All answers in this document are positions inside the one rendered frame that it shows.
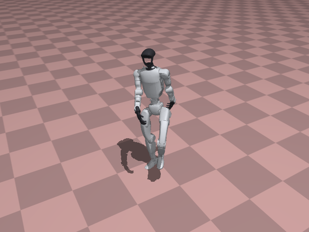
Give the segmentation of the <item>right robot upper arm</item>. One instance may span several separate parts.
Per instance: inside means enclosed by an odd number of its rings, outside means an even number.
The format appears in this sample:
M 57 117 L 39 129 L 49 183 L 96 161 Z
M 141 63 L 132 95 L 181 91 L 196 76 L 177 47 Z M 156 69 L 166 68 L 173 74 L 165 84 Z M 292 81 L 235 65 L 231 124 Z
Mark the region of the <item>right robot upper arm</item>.
M 135 70 L 133 75 L 134 75 L 134 81 L 135 81 L 135 87 L 136 87 L 136 95 L 143 95 L 143 90 L 141 89 L 141 79 L 140 79 L 140 71 Z

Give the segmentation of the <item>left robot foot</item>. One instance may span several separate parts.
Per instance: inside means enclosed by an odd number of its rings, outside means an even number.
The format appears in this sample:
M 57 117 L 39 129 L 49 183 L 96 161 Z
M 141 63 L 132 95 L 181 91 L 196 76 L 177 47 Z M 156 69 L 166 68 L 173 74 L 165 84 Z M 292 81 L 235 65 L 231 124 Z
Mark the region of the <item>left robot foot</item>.
M 161 157 L 158 155 L 158 159 L 157 159 L 157 169 L 161 170 L 164 166 L 164 155 Z

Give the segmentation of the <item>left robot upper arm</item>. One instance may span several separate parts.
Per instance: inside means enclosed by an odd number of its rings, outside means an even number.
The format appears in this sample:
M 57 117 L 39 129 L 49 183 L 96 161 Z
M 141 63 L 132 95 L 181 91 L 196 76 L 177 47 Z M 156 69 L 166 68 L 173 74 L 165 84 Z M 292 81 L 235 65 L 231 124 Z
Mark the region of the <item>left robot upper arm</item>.
M 168 69 L 160 69 L 159 70 L 160 76 L 164 79 L 164 83 L 166 85 L 165 92 L 172 93 L 171 90 L 171 79 L 170 79 L 170 72 Z

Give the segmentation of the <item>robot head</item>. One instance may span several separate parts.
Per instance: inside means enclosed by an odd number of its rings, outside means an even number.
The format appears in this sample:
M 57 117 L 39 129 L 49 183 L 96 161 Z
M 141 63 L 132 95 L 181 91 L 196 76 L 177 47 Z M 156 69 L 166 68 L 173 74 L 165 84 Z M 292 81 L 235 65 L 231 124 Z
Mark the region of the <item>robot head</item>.
M 148 68 L 146 68 L 146 70 L 148 70 L 148 71 L 155 69 L 155 68 L 152 68 L 153 66 L 156 67 L 156 66 L 153 64 L 153 58 L 154 58 L 154 56 L 155 56 L 155 51 L 154 51 L 153 49 L 150 49 L 150 48 L 145 49 L 145 50 L 142 52 L 142 54 L 141 54 L 143 63 L 145 64 L 145 66 L 148 67 Z M 145 63 L 144 58 L 151 58 L 151 62 Z M 157 68 L 157 67 L 156 67 L 156 68 Z

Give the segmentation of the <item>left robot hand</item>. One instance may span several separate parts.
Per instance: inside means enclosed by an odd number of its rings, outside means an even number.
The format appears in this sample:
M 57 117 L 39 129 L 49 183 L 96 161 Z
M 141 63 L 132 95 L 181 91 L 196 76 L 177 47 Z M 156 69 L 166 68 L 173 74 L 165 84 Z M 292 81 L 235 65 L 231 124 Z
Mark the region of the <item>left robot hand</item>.
M 166 108 L 171 109 L 175 103 L 171 101 L 170 103 L 167 103 L 167 104 L 169 104 L 169 105 L 167 105 L 168 107 L 166 107 Z

